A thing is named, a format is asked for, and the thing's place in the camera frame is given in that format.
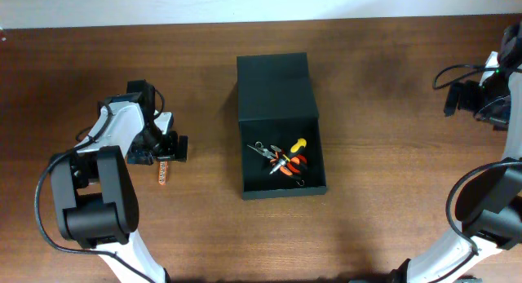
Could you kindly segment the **small orange pliers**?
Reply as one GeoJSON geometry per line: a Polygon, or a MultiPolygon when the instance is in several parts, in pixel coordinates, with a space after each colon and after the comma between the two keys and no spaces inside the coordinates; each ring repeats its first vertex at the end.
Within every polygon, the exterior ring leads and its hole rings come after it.
{"type": "MultiPolygon", "coordinates": [[[[272,168],[275,169],[276,164],[278,163],[279,159],[282,158],[284,151],[275,145],[271,145],[270,148],[276,155],[276,158],[270,161],[272,168]]],[[[303,155],[299,154],[296,157],[293,157],[286,165],[280,166],[278,170],[284,175],[290,177],[301,175],[305,170],[307,170],[307,159],[303,155]]]]}

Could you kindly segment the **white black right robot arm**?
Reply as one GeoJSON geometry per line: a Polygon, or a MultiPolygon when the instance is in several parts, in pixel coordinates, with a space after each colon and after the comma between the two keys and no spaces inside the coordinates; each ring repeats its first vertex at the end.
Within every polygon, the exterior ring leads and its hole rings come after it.
{"type": "Polygon", "coordinates": [[[444,86],[444,114],[472,114],[507,132],[501,161],[479,166],[461,177],[445,203],[449,230],[426,252],[406,259],[388,282],[463,282],[480,261],[521,243],[521,25],[504,30],[501,47],[482,65],[444,86]]]}

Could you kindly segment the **orange socket rail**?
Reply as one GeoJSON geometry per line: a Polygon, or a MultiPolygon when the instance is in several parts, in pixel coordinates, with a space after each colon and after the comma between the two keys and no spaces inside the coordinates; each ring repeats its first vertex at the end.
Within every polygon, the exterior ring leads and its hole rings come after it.
{"type": "Polygon", "coordinates": [[[168,178],[168,162],[160,161],[159,168],[158,168],[158,183],[161,186],[166,185],[167,178],[168,178]]]}

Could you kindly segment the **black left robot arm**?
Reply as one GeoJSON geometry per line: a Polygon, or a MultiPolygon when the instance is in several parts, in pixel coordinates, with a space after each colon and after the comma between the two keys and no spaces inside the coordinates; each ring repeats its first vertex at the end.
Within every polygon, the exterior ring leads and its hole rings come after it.
{"type": "Polygon", "coordinates": [[[130,81],[126,93],[97,105],[98,120],[77,136],[77,145],[54,155],[38,181],[51,180],[60,235],[76,249],[70,254],[96,255],[121,282],[168,282],[139,234],[139,203],[127,169],[155,162],[185,162],[188,137],[173,130],[173,115],[156,106],[162,94],[145,80],[130,81]]]}

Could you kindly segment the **yellow black screwdriver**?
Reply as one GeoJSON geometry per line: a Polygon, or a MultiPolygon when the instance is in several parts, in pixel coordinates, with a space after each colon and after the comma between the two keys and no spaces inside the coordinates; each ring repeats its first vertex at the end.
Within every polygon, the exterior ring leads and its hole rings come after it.
{"type": "Polygon", "coordinates": [[[286,166],[293,157],[296,157],[304,151],[307,146],[307,141],[304,138],[299,138],[297,142],[290,148],[287,154],[282,153],[275,163],[274,167],[270,171],[270,175],[275,173],[281,167],[286,166]]]}

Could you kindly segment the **black open box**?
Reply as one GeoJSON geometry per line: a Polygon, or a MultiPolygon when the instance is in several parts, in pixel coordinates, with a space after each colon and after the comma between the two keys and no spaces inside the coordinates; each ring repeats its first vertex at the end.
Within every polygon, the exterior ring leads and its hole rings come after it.
{"type": "Polygon", "coordinates": [[[301,197],[326,193],[319,110],[305,53],[237,57],[238,126],[241,137],[244,200],[301,197]],[[271,159],[255,149],[281,148],[285,154],[299,138],[307,170],[290,177],[270,175],[271,159]]]}

